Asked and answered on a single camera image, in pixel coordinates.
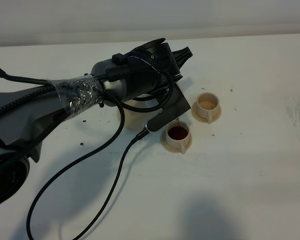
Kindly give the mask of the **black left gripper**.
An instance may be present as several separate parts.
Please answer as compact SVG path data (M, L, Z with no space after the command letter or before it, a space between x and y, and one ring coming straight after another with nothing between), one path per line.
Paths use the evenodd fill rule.
M172 51L165 40L152 40L123 55L123 99L142 99L143 94L172 97L175 83L182 78L181 67L193 54L188 46Z

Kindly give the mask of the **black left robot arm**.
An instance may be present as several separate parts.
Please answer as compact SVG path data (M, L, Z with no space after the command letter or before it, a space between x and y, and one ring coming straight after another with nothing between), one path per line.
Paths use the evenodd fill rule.
M64 80L8 75L0 78L34 84L16 92L0 92L0 204L25 182L30 160L39 161L43 140L63 121L99 105L119 112L153 113L138 139L190 109L178 81L192 57L188 47L172 51L164 38L117 53L96 63L91 72Z

